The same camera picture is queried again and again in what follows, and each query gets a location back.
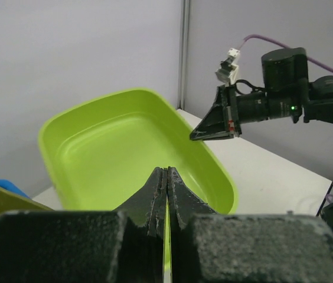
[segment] metal pole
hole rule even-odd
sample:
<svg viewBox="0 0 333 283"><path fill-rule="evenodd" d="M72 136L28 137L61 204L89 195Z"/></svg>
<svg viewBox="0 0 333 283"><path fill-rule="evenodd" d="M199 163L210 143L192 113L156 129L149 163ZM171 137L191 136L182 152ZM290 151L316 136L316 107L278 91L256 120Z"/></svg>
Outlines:
<svg viewBox="0 0 333 283"><path fill-rule="evenodd" d="M178 72L178 108L184 109L186 80L187 80L187 52L190 19L190 0L182 0L181 34L179 42L179 72Z"/></svg>

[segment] white wall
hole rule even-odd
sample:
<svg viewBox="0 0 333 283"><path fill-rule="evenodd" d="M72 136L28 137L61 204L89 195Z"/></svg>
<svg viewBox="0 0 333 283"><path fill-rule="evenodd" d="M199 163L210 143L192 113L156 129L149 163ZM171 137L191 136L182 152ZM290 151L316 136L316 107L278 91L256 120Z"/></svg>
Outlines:
<svg viewBox="0 0 333 283"><path fill-rule="evenodd" d="M77 103L148 87L177 106L180 0L0 0L0 178L49 186L43 122Z"/></svg>
<svg viewBox="0 0 333 283"><path fill-rule="evenodd" d="M333 0L191 2L185 109L192 114L203 117L209 110L220 84L214 72L228 49L246 35L262 34L305 47L308 55L333 66ZM241 77L263 85L261 56L274 49L278 47L250 40L241 50ZM327 74L309 64L311 81ZM291 119L280 119L242 128L245 139L333 178L333 125L320 121L293 125Z"/></svg>

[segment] white connector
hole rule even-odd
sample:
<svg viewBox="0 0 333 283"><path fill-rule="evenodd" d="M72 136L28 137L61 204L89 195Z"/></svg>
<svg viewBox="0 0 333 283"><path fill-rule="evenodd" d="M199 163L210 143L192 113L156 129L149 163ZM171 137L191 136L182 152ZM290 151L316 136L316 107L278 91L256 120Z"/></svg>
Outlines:
<svg viewBox="0 0 333 283"><path fill-rule="evenodd" d="M232 63L232 72L230 74L230 84L234 84L240 77L239 65Z"/></svg>
<svg viewBox="0 0 333 283"><path fill-rule="evenodd" d="M233 63L235 63L240 58L240 50L237 50L235 48L231 48L231 49L228 50L227 56L228 57L233 57L234 58Z"/></svg>
<svg viewBox="0 0 333 283"><path fill-rule="evenodd" d="M239 66L236 62L240 58L240 50L235 48L229 49L227 59L222 61L220 68L216 71L218 80L226 85L234 84L239 77Z"/></svg>

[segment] table surface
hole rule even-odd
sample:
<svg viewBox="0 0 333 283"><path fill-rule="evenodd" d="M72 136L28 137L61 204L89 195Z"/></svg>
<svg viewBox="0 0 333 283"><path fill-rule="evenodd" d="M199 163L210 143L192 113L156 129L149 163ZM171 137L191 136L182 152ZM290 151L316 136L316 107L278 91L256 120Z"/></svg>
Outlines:
<svg viewBox="0 0 333 283"><path fill-rule="evenodd" d="M179 114L195 127L201 119ZM207 141L234 180L239 193L237 214L286 213L316 215L331 181L242 138ZM34 198L63 209L53 188Z"/></svg>

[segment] cable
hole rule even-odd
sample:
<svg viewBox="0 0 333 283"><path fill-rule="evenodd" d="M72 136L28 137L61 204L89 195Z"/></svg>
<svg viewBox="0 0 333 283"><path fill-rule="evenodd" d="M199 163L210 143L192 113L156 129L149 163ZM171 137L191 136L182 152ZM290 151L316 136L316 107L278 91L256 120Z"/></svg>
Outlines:
<svg viewBox="0 0 333 283"><path fill-rule="evenodd" d="M277 40L274 40L273 38L264 37L263 35L259 35L259 34L251 34L251 35L248 35L247 37L245 37L243 39L243 42L236 49L240 50L243 47L243 45L245 44L245 42L247 42L248 40L250 40L252 38L257 38L259 40L267 41L267 42L276 44L276 45L278 45L278 46L280 46L282 48L291 48L290 46L288 46L288 45L286 45L286 44L284 44L282 42L279 42ZM313 59L311 57L307 57L307 60L309 62L311 62L311 63L313 63L313 64L315 64L315 65L317 65L317 66L319 66L319 67L321 67L321 68L323 68L323 69L331 72L331 73L333 73L333 68L332 67L330 67L328 65L325 65L325 64L323 64L323 63L321 63L321 62L319 62L319 61L317 61L317 60L315 60L315 59Z"/></svg>
<svg viewBox="0 0 333 283"><path fill-rule="evenodd" d="M333 198L333 195L330 194L330 193L327 193L327 194L325 195L325 200L326 200L327 202L329 202L329 203L332 203L333 201L332 201L330 198Z"/></svg>
<svg viewBox="0 0 333 283"><path fill-rule="evenodd" d="M239 79L237 80L235 83L234 83L234 86L235 86L235 90L238 94L242 95L242 96L245 96L247 95L246 93L242 93L238 88L237 88L237 84L245 84L246 86L250 87L252 89L252 92L255 92L255 91L263 91L265 90L264 88L262 87L256 87L255 85L251 84L250 82L248 82L247 80L242 80L242 79Z"/></svg>

